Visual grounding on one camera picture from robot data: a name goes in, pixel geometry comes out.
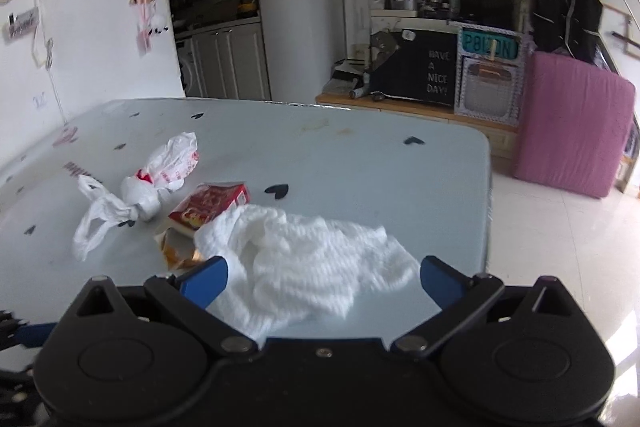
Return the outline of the white paper towel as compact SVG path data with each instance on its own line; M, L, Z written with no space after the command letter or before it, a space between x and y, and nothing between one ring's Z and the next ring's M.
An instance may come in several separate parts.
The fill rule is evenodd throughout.
M383 228L253 204L221 213L194 244L228 265L215 314L254 339L309 319L344 319L361 294L400 291L419 275L418 260Z

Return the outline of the red gold cigarette pack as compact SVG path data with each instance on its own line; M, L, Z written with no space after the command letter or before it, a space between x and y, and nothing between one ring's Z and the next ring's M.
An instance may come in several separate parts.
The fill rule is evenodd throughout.
M168 213L154 239L169 270L186 270L206 260L194 243L195 233L228 209L247 204L244 183L201 183Z

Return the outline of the white plastic shopping bag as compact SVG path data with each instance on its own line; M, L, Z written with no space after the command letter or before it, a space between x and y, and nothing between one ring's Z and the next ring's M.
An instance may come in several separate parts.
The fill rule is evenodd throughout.
M198 165L198 138L182 132L151 154L133 176L126 176L118 195L92 176L80 174L78 188L90 202L74 233L72 251L85 261L111 229L138 221L149 222L162 209L163 199L183 187Z

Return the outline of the black vest on hanger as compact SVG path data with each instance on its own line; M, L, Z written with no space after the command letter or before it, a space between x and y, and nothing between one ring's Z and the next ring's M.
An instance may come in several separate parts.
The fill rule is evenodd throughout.
M537 49L591 63L596 56L602 10L600 0L534 0L532 25Z

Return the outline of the pink folded mattress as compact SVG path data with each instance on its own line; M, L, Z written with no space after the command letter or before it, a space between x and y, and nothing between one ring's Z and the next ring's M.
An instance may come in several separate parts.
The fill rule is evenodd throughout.
M634 120L634 85L574 58L535 52L527 66L514 178L605 198Z

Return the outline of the poison sign pegboard crate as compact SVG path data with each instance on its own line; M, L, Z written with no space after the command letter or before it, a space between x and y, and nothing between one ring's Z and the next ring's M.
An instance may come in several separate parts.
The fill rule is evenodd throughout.
M460 24L454 113L516 127L520 120L524 68L522 34Z

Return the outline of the black have a nice day board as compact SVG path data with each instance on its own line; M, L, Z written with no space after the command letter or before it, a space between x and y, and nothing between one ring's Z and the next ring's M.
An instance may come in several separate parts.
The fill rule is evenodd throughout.
M371 36L369 92L372 98L454 106L458 35L401 29Z

